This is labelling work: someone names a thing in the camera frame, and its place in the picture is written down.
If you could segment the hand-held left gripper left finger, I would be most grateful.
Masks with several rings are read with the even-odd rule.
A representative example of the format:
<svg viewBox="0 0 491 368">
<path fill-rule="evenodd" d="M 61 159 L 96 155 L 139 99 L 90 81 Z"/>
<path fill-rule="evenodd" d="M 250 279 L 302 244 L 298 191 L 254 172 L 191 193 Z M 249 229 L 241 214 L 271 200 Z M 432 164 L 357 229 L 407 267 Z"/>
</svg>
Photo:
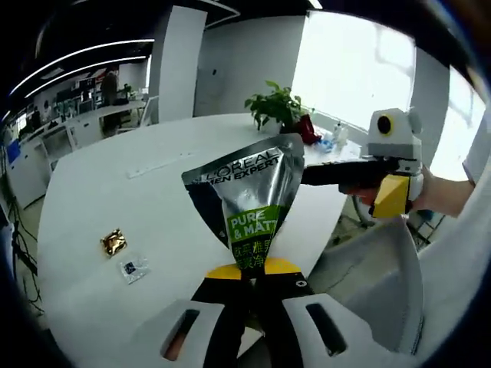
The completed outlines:
<svg viewBox="0 0 491 368">
<path fill-rule="evenodd" d="M 133 367 L 234 367 L 251 284 L 236 264 L 209 271 L 189 300 L 176 300 L 142 324 L 132 337 Z M 165 357 L 176 333 L 186 333 L 179 357 Z"/>
</svg>

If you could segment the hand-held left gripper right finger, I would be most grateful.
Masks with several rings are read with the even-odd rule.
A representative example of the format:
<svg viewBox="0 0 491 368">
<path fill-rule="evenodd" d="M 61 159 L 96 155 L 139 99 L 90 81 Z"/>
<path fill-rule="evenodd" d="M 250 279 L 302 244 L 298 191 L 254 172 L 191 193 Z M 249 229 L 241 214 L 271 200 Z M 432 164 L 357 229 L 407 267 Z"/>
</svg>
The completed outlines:
<svg viewBox="0 0 491 368">
<path fill-rule="evenodd" d="M 267 258 L 255 291 L 274 367 L 367 366 L 369 326 L 332 297 L 314 293 L 299 266 Z"/>
</svg>

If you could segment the person's right hand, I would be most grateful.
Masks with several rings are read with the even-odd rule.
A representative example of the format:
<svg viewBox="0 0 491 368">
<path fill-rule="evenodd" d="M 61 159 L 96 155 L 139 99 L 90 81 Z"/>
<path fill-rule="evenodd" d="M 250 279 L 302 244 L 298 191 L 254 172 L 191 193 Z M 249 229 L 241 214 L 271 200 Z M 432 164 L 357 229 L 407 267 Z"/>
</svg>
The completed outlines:
<svg viewBox="0 0 491 368">
<path fill-rule="evenodd" d="M 423 166 L 423 186 L 418 197 L 411 202 L 412 211 L 435 209 L 435 193 L 437 190 L 437 177 L 426 167 Z"/>
</svg>

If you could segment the person's left hand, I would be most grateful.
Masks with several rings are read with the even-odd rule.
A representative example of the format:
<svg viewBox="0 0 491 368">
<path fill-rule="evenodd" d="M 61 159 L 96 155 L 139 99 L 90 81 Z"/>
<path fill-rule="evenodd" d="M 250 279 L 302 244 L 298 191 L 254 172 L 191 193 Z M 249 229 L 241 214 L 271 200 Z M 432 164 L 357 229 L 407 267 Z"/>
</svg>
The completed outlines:
<svg viewBox="0 0 491 368">
<path fill-rule="evenodd" d="M 185 339 L 186 339 L 186 333 L 183 332 L 176 333 L 176 335 L 174 336 L 173 340 L 171 341 L 165 352 L 165 357 L 168 360 L 170 361 L 177 360 Z"/>
</svg>

